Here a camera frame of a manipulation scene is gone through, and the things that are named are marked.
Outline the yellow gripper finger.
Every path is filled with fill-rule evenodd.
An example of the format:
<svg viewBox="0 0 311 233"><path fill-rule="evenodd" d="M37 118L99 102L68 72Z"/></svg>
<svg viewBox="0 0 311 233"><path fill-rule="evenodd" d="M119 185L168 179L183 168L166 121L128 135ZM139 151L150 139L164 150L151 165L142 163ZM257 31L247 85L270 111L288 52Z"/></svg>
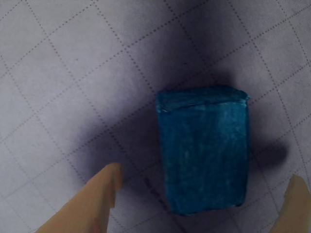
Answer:
<svg viewBox="0 0 311 233"><path fill-rule="evenodd" d="M304 179L298 175L290 178L284 202L270 232L309 233L311 231L311 193Z"/></svg>
<svg viewBox="0 0 311 233"><path fill-rule="evenodd" d="M42 233L105 233L110 209L122 188L120 163L106 165L41 226Z"/></svg>

